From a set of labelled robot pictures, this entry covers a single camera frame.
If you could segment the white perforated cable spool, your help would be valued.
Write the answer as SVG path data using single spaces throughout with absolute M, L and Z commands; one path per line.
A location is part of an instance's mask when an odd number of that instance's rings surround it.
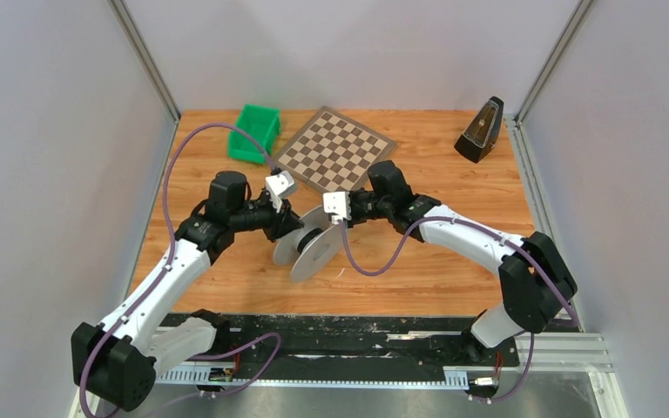
M 322 206 L 301 217 L 303 226 L 279 239 L 273 251 L 276 266 L 291 265 L 294 283 L 313 278 L 342 249 L 341 228 L 329 221 Z

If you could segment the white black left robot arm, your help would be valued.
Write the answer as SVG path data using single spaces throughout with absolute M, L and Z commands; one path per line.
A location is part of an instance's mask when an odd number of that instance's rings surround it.
M 211 361 L 228 356 L 232 338 L 216 313 L 194 313 L 157 335 L 171 308 L 186 289 L 232 245 L 236 233 L 262 231 L 275 242 L 301 227 L 288 196 L 293 176 L 275 169 L 258 198 L 241 172 L 216 174 L 201 200 L 177 229 L 158 264 L 117 308 L 96 326 L 80 324 L 71 337 L 78 399 L 90 417 L 87 396 L 94 394 L 116 410 L 132 411 L 150 394 L 158 376 L 204 354 Z

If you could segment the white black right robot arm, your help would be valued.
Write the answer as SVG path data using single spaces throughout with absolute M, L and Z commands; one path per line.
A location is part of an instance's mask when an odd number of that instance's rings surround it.
M 501 302 L 461 333 L 468 360 L 485 363 L 499 344 L 521 333 L 542 333 L 562 311 L 570 316 L 568 325 L 578 324 L 571 307 L 578 285 L 550 236 L 535 231 L 525 237 L 469 219 L 439 199 L 413 192 L 390 160 L 370 167 L 368 179 L 370 189 L 341 193 L 344 229 L 385 219 L 402 235 L 401 245 L 416 239 L 449 249 L 498 278 Z

